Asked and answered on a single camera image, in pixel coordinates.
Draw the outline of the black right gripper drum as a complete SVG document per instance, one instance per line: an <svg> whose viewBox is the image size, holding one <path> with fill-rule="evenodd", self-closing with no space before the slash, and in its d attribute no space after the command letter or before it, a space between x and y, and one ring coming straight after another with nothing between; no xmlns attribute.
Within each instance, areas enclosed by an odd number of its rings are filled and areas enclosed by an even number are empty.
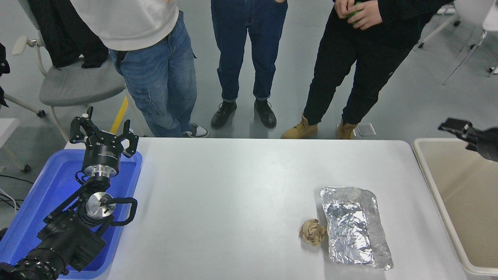
<svg viewBox="0 0 498 280"><path fill-rule="evenodd" d="M475 145L473 151L490 161L498 161L498 128L486 130L473 129Z"/></svg>

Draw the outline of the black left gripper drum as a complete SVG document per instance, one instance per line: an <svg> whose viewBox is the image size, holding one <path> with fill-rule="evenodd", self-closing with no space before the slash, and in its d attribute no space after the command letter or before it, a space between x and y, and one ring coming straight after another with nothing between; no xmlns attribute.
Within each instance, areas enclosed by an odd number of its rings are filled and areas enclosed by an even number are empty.
<svg viewBox="0 0 498 280"><path fill-rule="evenodd" d="M99 142L92 143L89 139L86 139L85 146L86 150L82 161L82 170L97 165L119 170L121 153L123 152L122 144L110 143L105 145Z"/></svg>

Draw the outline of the person's left hand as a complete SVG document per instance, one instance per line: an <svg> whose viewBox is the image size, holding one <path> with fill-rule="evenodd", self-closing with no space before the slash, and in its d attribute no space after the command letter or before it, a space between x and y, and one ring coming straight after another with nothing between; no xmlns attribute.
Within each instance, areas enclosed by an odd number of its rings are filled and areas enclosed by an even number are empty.
<svg viewBox="0 0 498 280"><path fill-rule="evenodd" d="M377 0L370 0L354 5L351 14L354 15L348 19L348 23L358 30L368 30L370 27L383 22Z"/></svg>

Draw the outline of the person's right hand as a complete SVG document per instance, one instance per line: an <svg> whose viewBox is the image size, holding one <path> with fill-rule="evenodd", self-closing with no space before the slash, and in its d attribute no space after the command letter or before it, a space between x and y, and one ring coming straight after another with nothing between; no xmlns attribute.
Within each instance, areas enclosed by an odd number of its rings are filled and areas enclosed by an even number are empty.
<svg viewBox="0 0 498 280"><path fill-rule="evenodd" d="M355 5L354 0L335 0L334 9L341 19L348 18Z"/></svg>

